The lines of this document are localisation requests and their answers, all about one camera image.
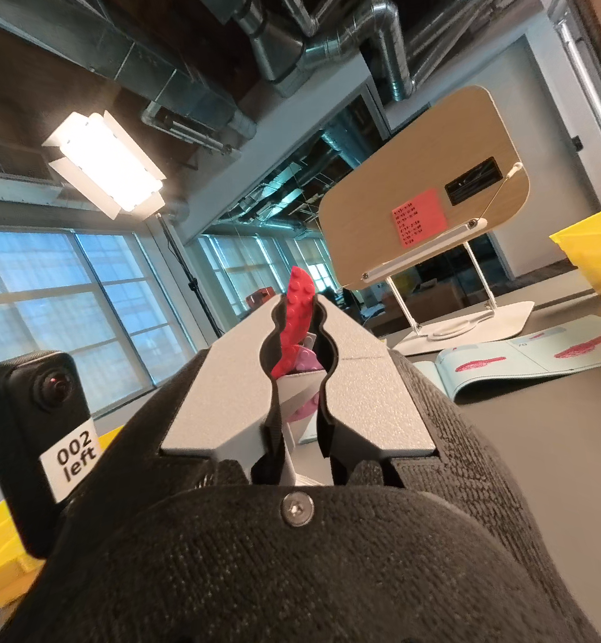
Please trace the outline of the pink sticky note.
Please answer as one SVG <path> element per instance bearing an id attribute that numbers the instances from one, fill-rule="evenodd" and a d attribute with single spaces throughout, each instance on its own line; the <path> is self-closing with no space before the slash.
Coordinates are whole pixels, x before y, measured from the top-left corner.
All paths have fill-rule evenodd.
<path id="1" fill-rule="evenodd" d="M 441 235 L 449 222 L 436 189 L 428 189 L 392 211 L 393 221 L 404 249 Z"/>

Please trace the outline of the round silver ventilation duct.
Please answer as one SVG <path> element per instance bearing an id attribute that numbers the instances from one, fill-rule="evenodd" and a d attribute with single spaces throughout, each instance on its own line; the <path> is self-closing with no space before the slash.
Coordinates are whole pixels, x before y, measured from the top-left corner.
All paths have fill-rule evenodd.
<path id="1" fill-rule="evenodd" d="M 295 93 L 319 68 L 346 60 L 364 41 L 375 40 L 389 81 L 391 97 L 401 101 L 414 91 L 400 16 L 391 1 L 362 1 L 333 31 L 321 31 L 335 1 L 323 1 L 309 13 L 303 1 L 283 1 L 299 28 L 267 11 L 262 1 L 232 1 L 228 18 L 248 36 L 258 69 L 284 98 Z"/>

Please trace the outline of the wooden book stand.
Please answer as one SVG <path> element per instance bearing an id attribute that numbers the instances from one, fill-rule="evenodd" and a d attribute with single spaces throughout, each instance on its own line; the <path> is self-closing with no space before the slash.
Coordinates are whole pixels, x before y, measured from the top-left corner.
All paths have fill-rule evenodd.
<path id="1" fill-rule="evenodd" d="M 428 189 L 438 191 L 449 229 L 404 249 L 392 211 Z M 319 223 L 338 283 L 358 291 L 385 282 L 412 329 L 397 350 L 420 355 L 507 340 L 523 330 L 534 303 L 500 307 L 470 241 L 510 221 L 529 194 L 528 174 L 492 96 L 473 85 L 425 111 L 329 189 Z M 419 325 L 393 276 L 461 245 L 487 293 L 486 309 Z"/>

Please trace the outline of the rectangular metal ventilation duct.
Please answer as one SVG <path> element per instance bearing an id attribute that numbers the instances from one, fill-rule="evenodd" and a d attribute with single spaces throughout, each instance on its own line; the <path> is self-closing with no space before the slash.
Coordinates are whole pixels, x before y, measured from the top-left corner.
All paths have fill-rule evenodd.
<path id="1" fill-rule="evenodd" d="M 228 92 L 106 1 L 0 1 L 0 28 L 141 96 L 149 102 L 142 122 L 173 138 L 232 156 L 236 148 L 216 133 L 256 135 Z"/>

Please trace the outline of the studio light panel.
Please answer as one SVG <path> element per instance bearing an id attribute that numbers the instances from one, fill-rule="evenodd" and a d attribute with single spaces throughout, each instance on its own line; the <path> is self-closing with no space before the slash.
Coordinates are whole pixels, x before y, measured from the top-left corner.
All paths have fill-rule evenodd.
<path id="1" fill-rule="evenodd" d="M 70 113 L 42 146 L 61 153 L 50 167 L 112 220 L 144 221 L 166 206 L 165 174 L 109 111 Z"/>

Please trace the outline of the instruction booklet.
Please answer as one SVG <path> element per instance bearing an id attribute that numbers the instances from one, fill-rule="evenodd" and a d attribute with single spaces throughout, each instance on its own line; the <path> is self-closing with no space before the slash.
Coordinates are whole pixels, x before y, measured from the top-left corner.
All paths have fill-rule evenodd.
<path id="1" fill-rule="evenodd" d="M 441 351 L 414 366 L 449 399 L 469 386 L 532 381 L 601 367 L 601 316 L 589 315 L 511 340 Z"/>

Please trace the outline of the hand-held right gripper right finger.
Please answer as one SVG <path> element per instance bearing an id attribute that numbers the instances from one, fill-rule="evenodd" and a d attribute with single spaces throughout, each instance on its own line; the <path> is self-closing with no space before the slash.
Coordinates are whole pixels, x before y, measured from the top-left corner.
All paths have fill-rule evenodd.
<path id="1" fill-rule="evenodd" d="M 391 352 L 322 295 L 315 296 L 315 350 L 326 369 L 317 432 L 324 457 L 387 460 L 436 450 Z"/>

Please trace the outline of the pink toy brick model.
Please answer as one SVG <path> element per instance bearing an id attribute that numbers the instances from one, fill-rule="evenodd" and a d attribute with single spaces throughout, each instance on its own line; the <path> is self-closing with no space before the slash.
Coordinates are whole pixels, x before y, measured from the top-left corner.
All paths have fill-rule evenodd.
<path id="1" fill-rule="evenodd" d="M 296 354 L 295 364 L 288 374 L 289 375 L 304 374 L 308 372 L 314 373 L 314 372 L 319 372 L 323 370 L 324 369 L 321 366 L 314 351 L 302 344 L 300 345 L 298 352 Z M 305 402 L 305 404 L 297 405 L 296 408 L 294 408 L 294 412 L 287 419 L 288 423 L 291 424 L 294 422 L 302 421 L 317 411 L 319 406 L 319 398 L 320 398 L 320 394 L 319 394 L 320 385 L 321 383 L 319 382 L 314 387 L 315 391 L 313 392 L 312 397 L 309 398 Z"/>

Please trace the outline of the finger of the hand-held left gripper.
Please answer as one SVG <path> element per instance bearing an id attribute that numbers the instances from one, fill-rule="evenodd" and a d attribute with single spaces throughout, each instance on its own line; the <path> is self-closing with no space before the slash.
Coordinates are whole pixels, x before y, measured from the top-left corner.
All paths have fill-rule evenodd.
<path id="1" fill-rule="evenodd" d="M 317 412 L 323 370 L 284 375 L 277 380 L 284 445 L 280 485 L 321 485 L 297 473 L 291 458 L 296 447 L 317 442 Z"/>

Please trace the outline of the red toy brick plate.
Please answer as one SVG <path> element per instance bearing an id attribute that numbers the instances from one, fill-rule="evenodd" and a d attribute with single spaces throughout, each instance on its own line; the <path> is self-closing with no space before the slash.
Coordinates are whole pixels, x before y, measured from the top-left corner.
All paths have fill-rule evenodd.
<path id="1" fill-rule="evenodd" d="M 296 359 L 310 329 L 315 283 L 302 268 L 294 266 L 286 292 L 286 324 L 280 334 L 281 358 L 272 369 L 278 380 L 295 368 Z"/>

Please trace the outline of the black light stand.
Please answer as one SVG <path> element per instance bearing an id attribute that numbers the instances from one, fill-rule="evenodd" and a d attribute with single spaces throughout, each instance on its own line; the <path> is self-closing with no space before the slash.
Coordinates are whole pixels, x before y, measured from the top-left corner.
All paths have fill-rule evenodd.
<path id="1" fill-rule="evenodd" d="M 211 326 L 211 329 L 216 335 L 216 338 L 220 338 L 224 335 L 224 331 L 221 329 L 220 325 L 218 324 L 216 318 L 214 317 L 213 312 L 211 311 L 211 308 L 208 305 L 208 302 L 206 301 L 201 287 L 200 283 L 197 279 L 197 277 L 194 276 L 192 270 L 190 270 L 190 267 L 188 263 L 186 262 L 183 253 L 180 251 L 179 247 L 176 244 L 175 237 L 172 234 L 169 225 L 167 221 L 165 220 L 165 217 L 163 216 L 162 213 L 157 213 L 156 214 L 157 221 L 160 224 L 160 227 L 163 231 L 163 234 L 165 235 L 166 242 L 168 244 L 169 249 L 171 252 L 174 254 L 178 264 L 182 268 L 185 274 L 185 278 L 187 280 L 187 286 L 189 290 L 195 295 L 197 298 L 200 307 L 205 314 L 209 325 Z"/>

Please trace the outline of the silver ceiling pipe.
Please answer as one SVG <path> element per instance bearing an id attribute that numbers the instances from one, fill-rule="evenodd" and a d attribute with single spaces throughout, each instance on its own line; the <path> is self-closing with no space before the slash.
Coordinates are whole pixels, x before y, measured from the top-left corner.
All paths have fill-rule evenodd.
<path id="1" fill-rule="evenodd" d="M 558 1 L 554 27 L 601 133 L 601 63 L 576 1 Z"/>

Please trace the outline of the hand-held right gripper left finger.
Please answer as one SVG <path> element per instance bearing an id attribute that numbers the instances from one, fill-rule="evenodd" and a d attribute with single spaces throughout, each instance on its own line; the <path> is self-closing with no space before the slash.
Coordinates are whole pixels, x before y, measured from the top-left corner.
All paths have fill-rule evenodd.
<path id="1" fill-rule="evenodd" d="M 277 384 L 286 302 L 277 295 L 209 348 L 161 451 L 235 460 L 248 477 L 281 477 L 285 461 Z"/>

